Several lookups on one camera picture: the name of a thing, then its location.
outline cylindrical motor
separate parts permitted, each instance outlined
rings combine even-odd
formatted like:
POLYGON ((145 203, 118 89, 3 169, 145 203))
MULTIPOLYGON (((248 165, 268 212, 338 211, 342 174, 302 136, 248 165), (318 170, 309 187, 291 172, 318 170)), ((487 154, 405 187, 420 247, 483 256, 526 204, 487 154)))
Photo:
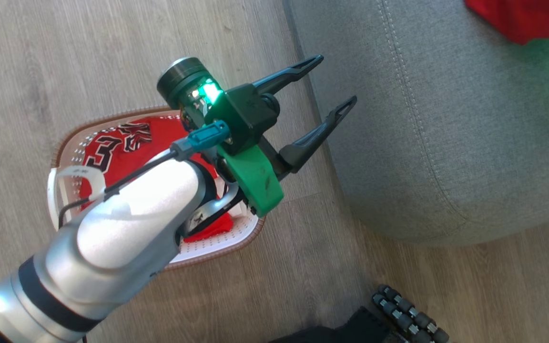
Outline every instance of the cylindrical motor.
POLYGON ((174 61, 158 80, 158 92, 172 109, 182 111, 190 128, 203 126, 204 117, 223 91, 196 57, 174 61))

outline laundry basket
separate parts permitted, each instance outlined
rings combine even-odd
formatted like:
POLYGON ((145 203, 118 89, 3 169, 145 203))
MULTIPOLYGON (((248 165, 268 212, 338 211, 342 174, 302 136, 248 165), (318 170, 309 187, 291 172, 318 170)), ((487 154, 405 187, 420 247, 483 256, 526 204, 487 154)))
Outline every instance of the laundry basket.
MULTIPOLYGON (((59 149, 52 157, 52 169, 48 176, 48 209, 50 218, 56 230, 58 227, 59 211, 63 206, 79 199, 79 189, 82 179, 78 176, 59 177, 58 173, 71 165, 82 165, 85 147, 99 132, 114 130, 118 125, 144 117, 175 117, 179 111, 171 111, 168 107, 152 107, 131 111, 120 115, 92 121, 76 128, 61 142, 59 149)), ((81 210, 71 209, 67 212, 69 221, 81 210)), ((176 269, 185 265, 192 265, 223 254, 233 252, 249 244, 259 234, 264 219, 259 219, 250 211, 233 217, 233 228, 202 241, 187 243, 181 242, 180 253, 169 263, 165 270, 176 269)))

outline red fabric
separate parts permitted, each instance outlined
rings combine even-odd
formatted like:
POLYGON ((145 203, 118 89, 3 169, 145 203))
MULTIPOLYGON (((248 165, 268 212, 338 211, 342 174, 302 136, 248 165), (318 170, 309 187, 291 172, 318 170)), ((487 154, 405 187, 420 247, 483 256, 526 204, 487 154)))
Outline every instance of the red fabric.
POLYGON ((514 43, 549 38, 549 0, 466 0, 466 5, 514 43))
MULTIPOLYGON (((148 117, 120 125, 112 132, 100 132, 85 148, 84 165, 99 168, 105 176, 105 184, 112 185, 126 175, 146 164, 152 157, 168 148, 176 139, 187 132, 181 120, 176 117, 148 117)), ((200 154, 191 157, 192 161, 207 168, 212 178, 217 178, 214 167, 203 160, 200 154)), ((83 181, 80 198, 90 196, 90 184, 83 181)), ((233 227, 230 215, 226 213, 186 242, 200 241, 233 227)))

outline gray sofa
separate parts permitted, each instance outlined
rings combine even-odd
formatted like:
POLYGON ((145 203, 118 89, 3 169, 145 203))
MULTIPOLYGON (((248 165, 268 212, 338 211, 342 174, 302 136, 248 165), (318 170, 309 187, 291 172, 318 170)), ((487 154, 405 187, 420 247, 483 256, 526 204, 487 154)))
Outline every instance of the gray sofa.
POLYGON ((462 0, 291 0, 320 113, 366 226, 467 245, 549 221, 549 40, 510 43, 462 0))

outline silver robot arm segment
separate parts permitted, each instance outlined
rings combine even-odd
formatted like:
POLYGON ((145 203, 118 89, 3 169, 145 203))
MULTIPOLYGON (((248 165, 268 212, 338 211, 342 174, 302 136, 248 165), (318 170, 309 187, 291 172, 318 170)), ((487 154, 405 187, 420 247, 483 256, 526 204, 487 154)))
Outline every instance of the silver robot arm segment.
POLYGON ((65 224, 0 282, 2 342, 76 342, 178 253, 177 229, 208 193, 191 162, 165 161, 65 224))

